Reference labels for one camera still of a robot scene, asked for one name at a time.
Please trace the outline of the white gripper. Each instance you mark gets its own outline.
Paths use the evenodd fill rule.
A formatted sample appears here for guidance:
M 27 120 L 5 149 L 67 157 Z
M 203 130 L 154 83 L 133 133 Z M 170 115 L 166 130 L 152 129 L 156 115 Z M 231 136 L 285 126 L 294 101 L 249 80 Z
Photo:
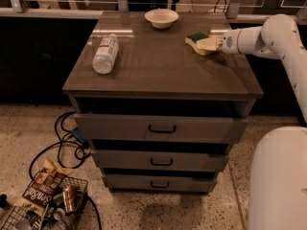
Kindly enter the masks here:
M 198 40 L 196 45 L 202 50 L 218 51 L 220 47 L 221 51 L 226 54 L 238 54 L 238 39 L 240 32 L 240 30 L 229 30 L 222 35 L 221 40 L 218 37 L 210 36 Z

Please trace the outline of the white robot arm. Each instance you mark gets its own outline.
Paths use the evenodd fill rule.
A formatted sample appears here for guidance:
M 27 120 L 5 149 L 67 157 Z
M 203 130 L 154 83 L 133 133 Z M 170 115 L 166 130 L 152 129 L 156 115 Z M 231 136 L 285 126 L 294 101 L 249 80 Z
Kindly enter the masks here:
M 302 122 L 307 119 L 307 50 L 298 26 L 286 14 L 263 24 L 225 31 L 215 43 L 197 43 L 205 50 L 251 55 L 280 62 L 274 95 L 296 102 Z M 283 126 L 258 142 L 251 162 L 248 230 L 307 230 L 307 126 Z

